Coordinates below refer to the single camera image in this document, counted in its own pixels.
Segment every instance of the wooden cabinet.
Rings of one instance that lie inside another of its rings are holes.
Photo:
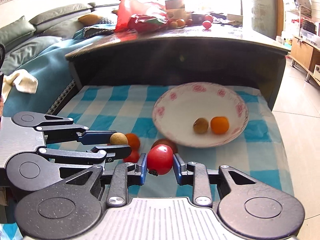
[[[316,65],[320,65],[320,51],[315,45],[308,41],[294,37],[292,40],[291,57],[299,65],[311,71],[315,70]]]

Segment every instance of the sofa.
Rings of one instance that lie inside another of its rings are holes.
[[[43,12],[29,21],[22,16],[0,28],[0,44],[6,50],[0,70],[10,75],[15,70],[26,69],[39,82],[35,94],[21,93],[13,87],[4,105],[4,116],[13,116],[20,111],[57,114],[78,93],[69,69],[64,64],[54,64],[54,57],[50,58],[51,62],[45,57],[40,63],[33,64],[33,61],[36,62],[35,59],[47,51],[59,49],[61,44],[73,38],[74,33],[83,29],[84,24],[78,21],[79,17],[93,11],[112,14],[111,11],[118,9],[119,3],[118,0],[109,0],[66,5]],[[74,42],[70,50],[79,46],[82,46],[81,42]]]

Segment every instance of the blue and white checkered cloth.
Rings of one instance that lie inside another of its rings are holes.
[[[59,113],[91,130],[116,130],[135,133],[141,141],[140,152],[148,153],[152,144],[163,136],[153,125],[151,112],[157,99],[171,87],[164,86],[86,86]],[[185,162],[203,163],[209,169],[229,165],[275,188],[293,195],[287,157],[276,120],[260,91],[248,87],[229,87],[236,91],[249,108],[249,122],[244,132],[232,142],[216,148],[194,149],[178,146]],[[93,146],[77,142],[49,145],[50,148],[85,151]],[[121,160],[106,164],[113,169]],[[179,186],[173,170],[163,176],[147,174],[145,185],[130,186],[131,196],[174,197],[192,195],[192,187]],[[219,200],[212,185],[214,200]],[[8,230],[4,225],[3,235]],[[8,234],[1,240],[19,240]]]

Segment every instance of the plate rim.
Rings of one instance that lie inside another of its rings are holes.
[[[164,92],[158,99],[157,101],[155,102],[155,104],[153,105],[153,108],[152,108],[152,113],[151,113],[151,116],[152,116],[152,122],[154,124],[154,126],[157,128],[157,130],[159,131],[159,133],[161,133],[165,138],[167,138],[167,136],[162,133],[159,129],[159,126],[157,125],[158,122],[156,122],[155,120],[155,109],[156,109],[156,106],[160,103],[160,101],[173,89],[177,89],[178,87],[182,87],[182,86],[185,86],[185,85],[192,85],[192,84],[206,84],[206,85],[214,85],[216,87],[220,87],[221,89],[226,89],[228,91],[230,91],[233,95],[235,95],[240,102],[242,102],[245,106],[244,108],[244,111],[245,111],[245,122],[244,122],[244,125],[241,127],[241,129],[236,132],[233,136],[231,136],[229,139],[223,141],[222,143],[213,143],[213,144],[210,144],[210,145],[207,145],[207,146],[201,146],[201,145],[194,145],[194,144],[185,144],[184,142],[180,141],[180,140],[177,140],[175,138],[169,138],[169,140],[173,141],[174,143],[177,143],[179,145],[182,145],[182,146],[186,146],[186,147],[191,147],[191,148],[213,148],[213,147],[218,147],[218,146],[222,146],[222,145],[225,145],[231,141],[233,141],[234,139],[236,139],[240,134],[242,134],[242,132],[244,131],[244,129],[247,127],[247,124],[249,122],[249,109],[248,109],[248,106],[247,104],[244,102],[244,100],[241,98],[240,95],[238,95],[234,90],[230,89],[230,88],[227,88],[223,85],[220,85],[220,84],[217,84],[217,83],[211,83],[211,82],[189,82],[189,83],[185,83],[185,84],[181,84],[181,85],[178,85],[178,86],[175,86],[173,88],[170,88],[169,90],[167,90],[166,92]]]

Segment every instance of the shelf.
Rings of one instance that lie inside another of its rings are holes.
[[[305,66],[303,66],[298,60],[296,60],[294,57],[292,57],[292,56],[290,56],[295,62],[297,62],[301,67],[303,67],[309,74],[310,74],[310,76],[318,83],[318,85],[320,86],[320,81],[319,80],[317,80],[316,78],[315,78],[315,76],[313,75],[313,73],[310,71],[310,70],[308,70]]]

